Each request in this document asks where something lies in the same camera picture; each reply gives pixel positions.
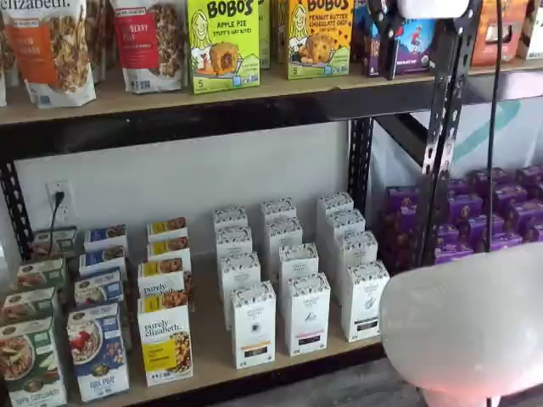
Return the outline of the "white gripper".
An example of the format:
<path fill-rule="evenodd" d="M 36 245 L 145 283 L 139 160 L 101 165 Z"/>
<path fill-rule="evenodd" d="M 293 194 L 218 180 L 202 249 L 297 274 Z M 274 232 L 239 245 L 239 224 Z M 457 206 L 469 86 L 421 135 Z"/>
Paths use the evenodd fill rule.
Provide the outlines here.
<path fill-rule="evenodd" d="M 399 50 L 397 34 L 404 25 L 404 17 L 460 17 L 468 7 L 468 0 L 369 0 L 367 6 L 378 29 L 380 45 L 378 71 L 393 80 Z"/>

